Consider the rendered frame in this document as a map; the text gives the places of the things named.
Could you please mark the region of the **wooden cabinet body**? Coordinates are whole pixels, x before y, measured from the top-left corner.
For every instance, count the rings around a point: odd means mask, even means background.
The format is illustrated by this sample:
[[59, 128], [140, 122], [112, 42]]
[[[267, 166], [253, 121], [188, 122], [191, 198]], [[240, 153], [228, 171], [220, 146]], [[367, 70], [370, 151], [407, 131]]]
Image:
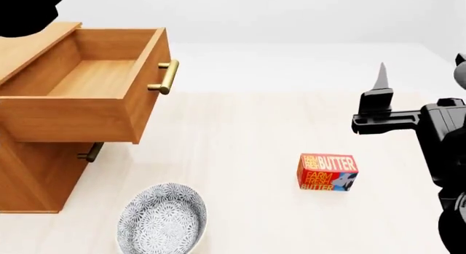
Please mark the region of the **wooden cabinet body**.
[[71, 44], [58, 42], [81, 26], [56, 22], [34, 35], [0, 37], [0, 213], [60, 212], [88, 164], [78, 155], [94, 143], [21, 142], [7, 129], [26, 122], [7, 116], [7, 99], [47, 95], [68, 73], [59, 51]]

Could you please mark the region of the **red butter box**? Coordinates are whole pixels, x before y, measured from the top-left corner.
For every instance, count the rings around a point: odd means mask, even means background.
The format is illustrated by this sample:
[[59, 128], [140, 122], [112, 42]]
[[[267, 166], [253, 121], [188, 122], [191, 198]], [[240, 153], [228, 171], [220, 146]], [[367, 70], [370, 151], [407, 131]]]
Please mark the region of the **red butter box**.
[[349, 191], [358, 173], [352, 155], [301, 154], [296, 176], [301, 190]]

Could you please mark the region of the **open wooden drawer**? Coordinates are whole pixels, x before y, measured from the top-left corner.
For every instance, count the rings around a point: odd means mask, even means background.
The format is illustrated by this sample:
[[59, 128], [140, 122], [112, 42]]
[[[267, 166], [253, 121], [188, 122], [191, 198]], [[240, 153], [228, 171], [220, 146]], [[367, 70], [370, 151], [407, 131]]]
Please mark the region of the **open wooden drawer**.
[[138, 143], [170, 61], [164, 28], [0, 38], [0, 124], [20, 142]]

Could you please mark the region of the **white blue patterned bowl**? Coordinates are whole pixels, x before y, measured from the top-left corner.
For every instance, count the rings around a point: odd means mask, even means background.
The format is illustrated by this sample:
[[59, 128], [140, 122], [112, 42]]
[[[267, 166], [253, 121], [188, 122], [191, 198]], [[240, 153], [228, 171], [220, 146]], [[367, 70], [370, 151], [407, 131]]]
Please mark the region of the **white blue patterned bowl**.
[[159, 183], [136, 194], [116, 224], [121, 254], [193, 254], [203, 240], [203, 198], [181, 183]]

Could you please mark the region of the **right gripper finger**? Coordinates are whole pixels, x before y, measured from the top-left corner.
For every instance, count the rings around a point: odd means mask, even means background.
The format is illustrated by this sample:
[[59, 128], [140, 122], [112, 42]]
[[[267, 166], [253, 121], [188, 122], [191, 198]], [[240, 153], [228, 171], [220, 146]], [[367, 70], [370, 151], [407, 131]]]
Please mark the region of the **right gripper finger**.
[[466, 90], [466, 54], [459, 53], [455, 57], [456, 68], [454, 69], [454, 80]]
[[393, 94], [393, 89], [388, 84], [386, 66], [381, 63], [374, 87], [360, 96], [358, 113], [375, 114], [391, 111]]

